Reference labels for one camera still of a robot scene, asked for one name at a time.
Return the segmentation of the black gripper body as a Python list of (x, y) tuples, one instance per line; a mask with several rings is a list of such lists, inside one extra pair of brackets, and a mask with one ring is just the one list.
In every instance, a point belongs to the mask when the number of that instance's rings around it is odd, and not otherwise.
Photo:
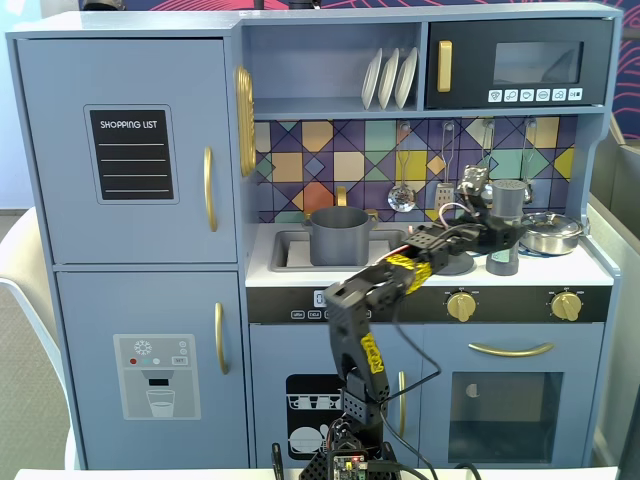
[(488, 255), (495, 251), (495, 219), (490, 216), (456, 220), (446, 228), (448, 254), (459, 256), (471, 251)]

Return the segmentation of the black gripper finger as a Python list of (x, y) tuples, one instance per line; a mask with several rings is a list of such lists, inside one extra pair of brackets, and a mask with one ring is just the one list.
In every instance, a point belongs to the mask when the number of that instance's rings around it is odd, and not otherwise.
[(501, 224), (489, 227), (487, 230), (485, 247), (487, 251), (510, 250), (519, 243), (526, 232), (522, 225)]

